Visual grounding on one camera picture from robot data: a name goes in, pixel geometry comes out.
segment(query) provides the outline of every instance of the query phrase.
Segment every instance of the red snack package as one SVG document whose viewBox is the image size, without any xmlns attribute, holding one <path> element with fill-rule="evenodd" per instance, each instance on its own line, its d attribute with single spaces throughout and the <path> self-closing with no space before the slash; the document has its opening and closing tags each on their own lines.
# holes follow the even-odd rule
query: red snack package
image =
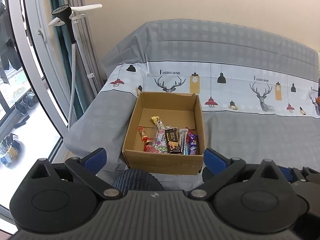
<svg viewBox="0 0 320 240">
<path fill-rule="evenodd" d="M 186 142 L 189 143 L 189 142 L 191 141 L 191 139 L 190 139 L 190 134 L 193 134 L 193 135 L 195 135 L 195 134 L 194 134 L 188 127 L 185 127 L 185 128 L 188 129 L 188 134 L 187 134 Z"/>
<path fill-rule="evenodd" d="M 144 140 L 147 140 L 148 139 L 148 135 L 146 134 L 146 131 L 144 130 L 144 127 L 139 127 L 139 132 L 140 132 L 140 135 L 141 135 L 141 140 L 144 141 Z"/>
<path fill-rule="evenodd" d="M 145 140 L 144 151 L 150 153 L 160 153 L 159 150 L 152 146 L 154 138 Z"/>
</svg>

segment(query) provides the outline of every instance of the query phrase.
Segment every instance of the gray bed sheet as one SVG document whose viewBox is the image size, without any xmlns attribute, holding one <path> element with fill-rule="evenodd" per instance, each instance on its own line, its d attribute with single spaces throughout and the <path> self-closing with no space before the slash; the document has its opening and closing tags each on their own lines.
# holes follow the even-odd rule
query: gray bed sheet
<svg viewBox="0 0 320 240">
<path fill-rule="evenodd" d="M 198 20 L 149 22 L 121 41 L 103 60 L 107 75 L 122 63 L 157 60 L 220 62 L 273 70 L 318 81 L 318 54 L 287 38 L 239 25 Z M 121 149 L 136 97 L 100 92 L 64 138 L 83 157 L 98 147 L 108 153 L 104 170 L 123 169 Z M 320 120 L 306 117 L 204 112 L 207 147 L 248 163 L 273 159 L 286 167 L 320 170 Z M 189 179 L 159 175 L 168 188 L 186 187 Z M 200 183 L 199 176 L 192 179 Z"/>
</svg>

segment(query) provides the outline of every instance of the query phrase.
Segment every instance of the bed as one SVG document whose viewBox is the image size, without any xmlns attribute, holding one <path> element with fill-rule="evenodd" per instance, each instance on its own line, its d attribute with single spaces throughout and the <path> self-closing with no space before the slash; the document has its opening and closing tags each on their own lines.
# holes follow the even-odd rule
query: bed
<svg viewBox="0 0 320 240">
<path fill-rule="evenodd" d="M 303 44 L 245 26 L 159 20 L 128 35 L 102 64 L 107 83 L 64 144 L 80 157 L 105 148 L 106 171 L 125 168 L 121 150 L 140 91 L 198 94 L 207 147 L 226 157 L 320 170 L 319 59 Z"/>
</svg>

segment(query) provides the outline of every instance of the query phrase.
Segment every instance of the metal screw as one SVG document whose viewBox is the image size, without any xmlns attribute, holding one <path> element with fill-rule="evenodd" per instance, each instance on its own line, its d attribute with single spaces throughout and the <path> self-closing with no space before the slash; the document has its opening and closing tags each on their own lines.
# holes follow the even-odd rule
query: metal screw
<svg viewBox="0 0 320 240">
<path fill-rule="evenodd" d="M 155 192 L 155 193 L 152 193 L 150 196 L 156 198 L 156 197 L 159 197 L 160 195 Z"/>
<path fill-rule="evenodd" d="M 204 191 L 203 189 L 194 189 L 193 191 L 191 191 L 191 195 L 193 197 L 201 198 L 201 197 L 205 197 L 207 195 L 207 192 Z"/>
<path fill-rule="evenodd" d="M 116 197 L 120 194 L 119 190 L 115 189 L 115 188 L 108 188 L 106 189 L 103 194 L 106 197 Z"/>
</svg>

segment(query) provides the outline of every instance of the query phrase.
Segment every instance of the brown chocolate bar package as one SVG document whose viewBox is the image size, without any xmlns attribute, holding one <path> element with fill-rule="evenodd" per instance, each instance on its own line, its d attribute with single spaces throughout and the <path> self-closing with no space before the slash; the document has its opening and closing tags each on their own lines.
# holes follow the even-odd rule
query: brown chocolate bar package
<svg viewBox="0 0 320 240">
<path fill-rule="evenodd" d="M 179 145 L 179 139 L 177 135 L 177 128 L 171 128 L 164 131 L 165 131 L 165 137 L 167 138 L 167 143 L 168 143 L 168 152 L 181 154 L 181 148 Z"/>
</svg>

